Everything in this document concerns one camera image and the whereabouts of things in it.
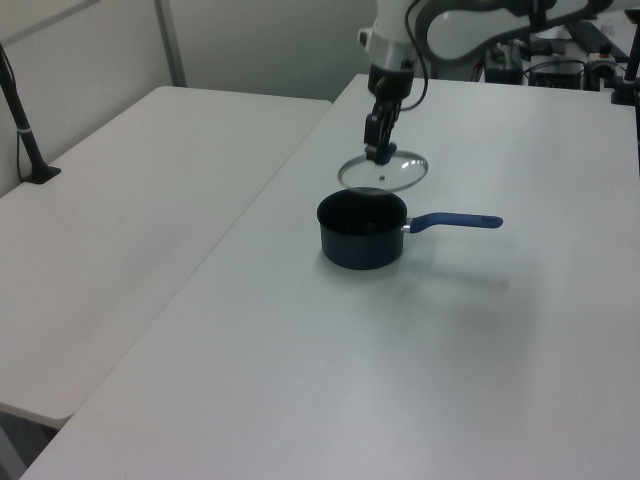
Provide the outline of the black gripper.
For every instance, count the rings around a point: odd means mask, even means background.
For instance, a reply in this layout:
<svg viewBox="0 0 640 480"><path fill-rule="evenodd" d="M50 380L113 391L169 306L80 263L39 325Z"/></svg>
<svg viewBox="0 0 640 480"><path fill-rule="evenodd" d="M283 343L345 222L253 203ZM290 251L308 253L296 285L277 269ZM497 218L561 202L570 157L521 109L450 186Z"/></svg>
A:
<svg viewBox="0 0 640 480"><path fill-rule="evenodd" d="M400 102L411 93L415 71L393 71L370 65L368 90L380 102L380 116L370 113L365 120L364 143L368 160L377 161L389 152L391 134L400 111Z"/></svg>

